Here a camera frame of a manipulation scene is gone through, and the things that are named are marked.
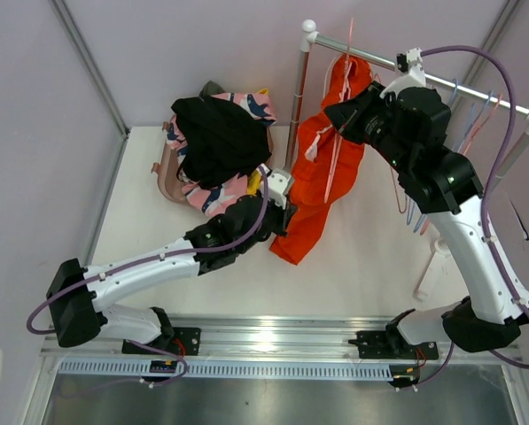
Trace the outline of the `pink hanger of black shorts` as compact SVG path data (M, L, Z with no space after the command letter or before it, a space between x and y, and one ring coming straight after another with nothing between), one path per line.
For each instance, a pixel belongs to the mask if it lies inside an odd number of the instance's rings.
M405 214L408 210L408 197L403 190L399 188L397 174L392 169L390 169L390 172L398 212L400 214Z

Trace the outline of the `black shorts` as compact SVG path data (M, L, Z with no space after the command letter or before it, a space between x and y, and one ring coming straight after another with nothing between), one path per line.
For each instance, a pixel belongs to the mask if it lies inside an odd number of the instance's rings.
M271 157L265 126L230 100L180 98L172 110L187 143L181 169L201 189L249 175Z

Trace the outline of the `olive green shorts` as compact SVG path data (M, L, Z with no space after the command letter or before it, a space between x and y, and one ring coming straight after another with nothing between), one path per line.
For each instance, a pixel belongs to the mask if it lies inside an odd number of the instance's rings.
M225 90L221 85L219 85L218 83L214 81L208 81L203 86L202 90L200 90L199 96L200 97L210 97L210 96L222 94L224 92Z

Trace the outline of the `yellow shorts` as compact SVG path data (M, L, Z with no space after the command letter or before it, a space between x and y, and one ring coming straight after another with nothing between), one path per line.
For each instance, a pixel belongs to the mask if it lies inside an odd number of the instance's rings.
M260 89L259 91L257 91L257 94L260 96L267 97L269 95L269 90L267 88ZM261 184L261 173L255 170L247 179L246 194L249 196L255 196L260 187L260 184Z

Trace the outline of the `pink hanger of yellow shorts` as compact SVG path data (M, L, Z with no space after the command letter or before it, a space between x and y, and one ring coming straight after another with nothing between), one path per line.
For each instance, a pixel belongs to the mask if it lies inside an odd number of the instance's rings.
M473 114L474 105L471 106L468 124L462 133L461 139L454 145L453 150L455 152L463 155L467 154L478 133L496 114L499 105L497 103L493 104L493 98L494 92L489 91L485 103L476 115Z

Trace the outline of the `blue hanger of patterned shorts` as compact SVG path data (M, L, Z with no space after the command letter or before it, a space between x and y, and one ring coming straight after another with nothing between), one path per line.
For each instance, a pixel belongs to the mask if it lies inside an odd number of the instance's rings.
M412 227L414 233L420 233L425 221L425 215L419 211L416 202L408 198L406 206L406 225Z

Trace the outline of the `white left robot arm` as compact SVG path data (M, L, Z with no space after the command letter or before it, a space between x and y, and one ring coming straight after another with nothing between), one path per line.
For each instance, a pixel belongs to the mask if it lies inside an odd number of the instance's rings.
M58 345L72 348L100 336L137 342L155 354L166 352L175 332L165 311L127 307L121 300L233 264L255 244L285 236L296 211L292 203L281 206L243 196L174 243L135 259L87 267L78 259L63 262L46 294Z

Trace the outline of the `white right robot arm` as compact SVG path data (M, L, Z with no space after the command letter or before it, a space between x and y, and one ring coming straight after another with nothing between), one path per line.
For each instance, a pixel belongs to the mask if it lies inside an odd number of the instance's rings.
M450 108L434 89L406 88L386 94L371 83L353 99L325 108L333 127L349 142L371 146L398 174L400 186L440 232L463 277L468 297L451 306L409 310L386 326L385 347L405 357L418 344L449 341L466 352L505 348L529 323L529 292L513 281L510 266L499 268L502 250L490 252L491 223L481 218L483 186L462 154L444 144Z

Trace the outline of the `orange shorts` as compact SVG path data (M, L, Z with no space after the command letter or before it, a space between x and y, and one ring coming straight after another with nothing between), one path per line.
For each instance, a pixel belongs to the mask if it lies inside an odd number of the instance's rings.
M280 259L299 264L320 240L334 202L354 186L365 146L342 140L337 162L331 163L337 130L324 109L341 100L342 89L354 97L372 82L369 64L355 56L340 56L331 70L326 96L317 114L300 124L299 152L292 167L291 202L297 206L286 236L278 236L270 250Z

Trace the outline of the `pink patterned shorts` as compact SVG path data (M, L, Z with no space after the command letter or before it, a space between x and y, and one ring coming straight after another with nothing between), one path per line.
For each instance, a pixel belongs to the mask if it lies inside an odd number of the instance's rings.
M176 155L175 179L185 201L214 216L244 195L256 167L268 162L268 128L276 112L265 89L179 98L164 125L166 145Z

